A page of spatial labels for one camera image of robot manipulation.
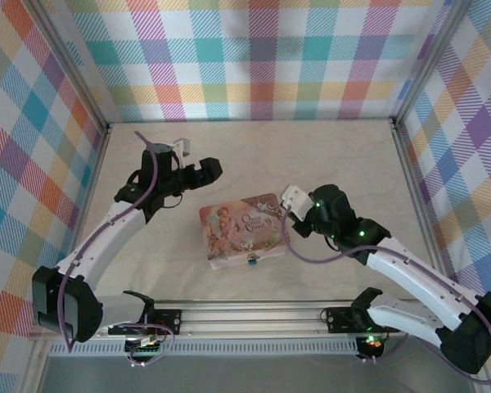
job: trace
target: gray floor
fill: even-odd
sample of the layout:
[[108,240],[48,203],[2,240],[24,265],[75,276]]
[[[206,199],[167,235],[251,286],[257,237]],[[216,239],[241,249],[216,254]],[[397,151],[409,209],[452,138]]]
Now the gray floor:
[[354,356],[183,357],[131,368],[123,357],[48,358],[38,393],[467,393],[465,380],[415,339],[378,365]]

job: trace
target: colorful plaid backdrop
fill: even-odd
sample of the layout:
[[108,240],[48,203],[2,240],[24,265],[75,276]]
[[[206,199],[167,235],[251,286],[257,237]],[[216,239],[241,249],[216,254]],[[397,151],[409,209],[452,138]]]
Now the colorful plaid backdrop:
[[138,122],[389,117],[449,0],[42,3],[106,117]]
[[0,392],[29,358],[30,280],[70,249],[100,133],[20,0],[0,1]]
[[406,125],[448,273],[491,291],[491,0],[475,0]]

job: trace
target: robotic arm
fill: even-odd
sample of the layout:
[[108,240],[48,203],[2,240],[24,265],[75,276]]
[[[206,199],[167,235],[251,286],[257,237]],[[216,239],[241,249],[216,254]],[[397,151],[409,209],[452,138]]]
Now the robotic arm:
[[[190,146],[186,139],[171,145],[154,144],[152,151],[142,153],[142,166],[131,174],[128,182],[115,196],[106,217],[97,228],[109,223],[83,253],[79,262],[76,255],[91,236],[60,261],[54,269],[39,268],[33,276],[34,322],[54,332],[59,332],[57,297],[65,272],[74,264],[70,279],[65,285],[65,327],[67,336],[78,342],[89,340],[102,327],[127,322],[158,323],[153,318],[154,301],[142,294],[125,291],[118,296],[94,295],[97,284],[110,262],[125,243],[142,229],[153,215],[164,206],[166,197],[182,197],[186,190],[194,190],[213,183],[222,174],[218,160],[205,158],[200,168],[186,165],[184,157]],[[122,219],[113,218],[138,201],[151,185],[154,155],[158,173],[153,190],[134,210]]]
[[289,186],[282,196],[282,207],[290,212],[293,229],[302,237],[318,233],[331,239],[340,251],[373,246],[350,256],[391,278],[421,302],[403,302],[368,288],[351,305],[360,328],[396,328],[437,346],[462,371],[480,371],[491,355],[491,334],[465,299],[491,324],[491,292],[479,296],[420,261],[387,229],[357,217],[345,193],[333,184],[308,195]]

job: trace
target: purple cable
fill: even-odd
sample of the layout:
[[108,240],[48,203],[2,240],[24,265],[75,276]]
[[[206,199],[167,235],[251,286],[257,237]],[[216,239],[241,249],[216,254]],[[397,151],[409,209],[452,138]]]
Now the purple cable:
[[168,347],[164,350],[164,352],[162,352],[160,355],[155,356],[154,358],[145,362],[144,364],[142,362],[137,362],[134,359],[133,357],[134,351],[129,352],[129,361],[131,362],[131,364],[134,364],[135,366],[148,366],[150,364],[153,364],[154,362],[157,362],[158,360],[162,359],[164,356],[167,355],[168,352],[170,352],[173,349],[174,332],[172,329],[170,329],[165,325],[155,325],[154,323],[122,323],[118,326],[124,328],[156,328],[156,329],[165,330],[171,336],[171,342],[169,343]]
[[[153,144],[149,142],[141,133],[138,131],[134,132],[145,144],[147,149],[149,151],[153,152]],[[73,271],[74,267],[76,266],[74,264],[75,261],[80,261],[83,257],[83,253],[91,246],[91,244],[97,239],[97,237],[109,226],[114,224],[116,221],[124,217],[127,213],[129,213],[131,210],[133,210],[135,207],[140,205],[143,201],[146,200],[146,198],[151,194],[153,191],[153,187],[155,186],[156,183],[156,177],[158,175],[158,162],[156,161],[156,156],[154,154],[151,154],[151,159],[153,160],[153,179],[151,180],[151,184],[149,185],[149,188],[138,198],[138,201],[134,202],[130,207],[128,207],[126,210],[124,210],[122,213],[119,215],[116,215],[110,222],[104,223],[99,229],[95,231],[91,237],[83,244],[82,247],[80,247],[80,250],[74,260],[71,262],[69,265],[69,268],[64,274],[64,277],[62,278],[62,282],[60,284],[60,288],[58,289],[58,298],[56,300],[56,312],[58,314],[58,326],[60,327],[60,331],[62,333],[62,337],[64,338],[64,344],[65,348],[67,349],[67,352],[71,352],[73,350],[73,345],[74,345],[74,340],[72,342],[69,342],[69,337],[67,336],[67,328],[65,327],[65,316],[64,316],[64,292],[65,292],[65,285],[67,285],[67,281],[69,280],[69,277],[71,275],[71,272]]]
[[[394,256],[395,258],[399,258],[400,260],[406,260],[410,265],[414,266],[416,269],[421,270],[425,275],[429,276],[429,278],[431,278],[433,281],[435,281],[441,287],[443,287],[447,291],[452,291],[453,293],[455,293],[455,295],[460,298],[461,302],[464,305],[466,305],[467,307],[469,307],[469,309],[471,311],[473,311],[480,318],[480,320],[482,321],[482,323],[488,329],[489,334],[491,335],[491,323],[480,312],[479,309],[477,309],[466,297],[464,297],[464,295],[462,293],[456,291],[455,288],[451,287],[444,280],[442,280],[439,277],[437,277],[436,274],[432,273],[429,269],[426,269],[421,264],[418,264],[416,261],[410,259],[409,257],[407,257],[407,256],[405,256],[403,254],[400,254],[399,252],[397,252],[395,250],[391,250],[389,248],[381,247],[381,246],[358,246],[358,247],[352,248],[351,250],[344,251],[344,252],[342,252],[342,253],[340,253],[340,254],[338,254],[336,256],[333,256],[331,258],[326,258],[324,260],[311,260],[310,258],[306,258],[306,257],[300,255],[292,247],[292,245],[291,245],[291,243],[289,241],[288,234],[286,232],[286,221],[287,221],[287,217],[289,216],[289,213],[290,213],[290,210],[291,210],[291,207],[290,206],[287,206],[287,207],[288,207],[288,209],[286,210],[286,213],[284,213],[284,215],[282,216],[282,228],[281,228],[282,239],[284,239],[284,242],[285,242],[285,244],[287,246],[287,249],[291,252],[291,254],[293,254],[294,256],[296,256],[299,260],[302,260],[304,262],[308,262],[310,264],[325,264],[325,263],[328,263],[328,262],[333,262],[335,260],[339,260],[340,258],[343,258],[345,256],[349,256],[349,255],[352,255],[355,252],[360,252],[360,251],[382,251],[382,252],[385,252],[386,254],[389,254],[389,255]],[[396,351],[396,349],[397,348],[394,348],[394,350],[390,351],[390,353],[388,354],[388,356],[389,355],[392,355]],[[483,381],[483,380],[480,380],[480,379],[476,379],[476,378],[470,377],[468,374],[464,373],[462,370],[460,370],[459,368],[457,368],[453,364],[451,364],[442,355],[439,355],[438,353],[436,353],[436,354],[445,363],[447,363],[453,370],[455,370],[457,373],[459,373],[465,379],[467,379],[467,380],[469,380],[471,382],[474,382],[476,384],[479,384],[479,385],[491,385],[491,378],[488,379],[488,380]]]

